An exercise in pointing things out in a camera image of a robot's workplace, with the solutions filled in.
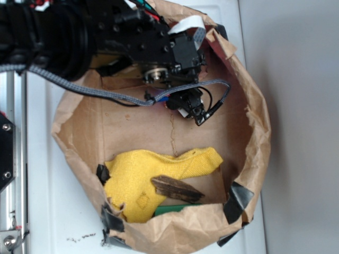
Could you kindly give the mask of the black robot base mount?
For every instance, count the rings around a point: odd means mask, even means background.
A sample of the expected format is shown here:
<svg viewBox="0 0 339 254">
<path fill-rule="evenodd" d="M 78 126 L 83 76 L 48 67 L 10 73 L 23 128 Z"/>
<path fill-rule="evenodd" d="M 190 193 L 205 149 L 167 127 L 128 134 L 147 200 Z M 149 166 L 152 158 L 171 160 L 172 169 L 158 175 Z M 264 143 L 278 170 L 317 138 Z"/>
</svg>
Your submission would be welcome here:
<svg viewBox="0 0 339 254">
<path fill-rule="evenodd" d="M 1 193 L 16 178 L 15 125 L 1 111 Z"/>
</svg>

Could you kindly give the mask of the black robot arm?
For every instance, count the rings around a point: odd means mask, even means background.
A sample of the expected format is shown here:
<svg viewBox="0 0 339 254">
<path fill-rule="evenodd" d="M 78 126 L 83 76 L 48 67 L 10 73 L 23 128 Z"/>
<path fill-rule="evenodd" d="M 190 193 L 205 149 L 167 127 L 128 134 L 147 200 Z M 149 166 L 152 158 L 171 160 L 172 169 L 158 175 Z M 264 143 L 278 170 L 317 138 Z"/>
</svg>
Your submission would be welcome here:
<svg viewBox="0 0 339 254">
<path fill-rule="evenodd" d="M 145 1 L 1 4 L 1 64 L 37 66 L 69 81 L 95 70 L 165 87 L 196 83 L 205 63 L 193 35 L 171 31 Z"/>
</svg>

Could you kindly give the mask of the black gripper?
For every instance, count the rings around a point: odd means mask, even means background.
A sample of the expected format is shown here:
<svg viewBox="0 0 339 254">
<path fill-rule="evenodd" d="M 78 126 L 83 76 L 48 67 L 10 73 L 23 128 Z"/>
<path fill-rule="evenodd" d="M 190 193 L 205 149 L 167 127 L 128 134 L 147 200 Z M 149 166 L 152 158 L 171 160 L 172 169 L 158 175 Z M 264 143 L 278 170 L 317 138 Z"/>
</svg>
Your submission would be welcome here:
<svg viewBox="0 0 339 254">
<path fill-rule="evenodd" d="M 206 35 L 201 16 L 170 27 L 153 9 L 112 9 L 96 23 L 95 70 L 102 77 L 141 79 L 157 88 L 199 81 Z"/>
</svg>

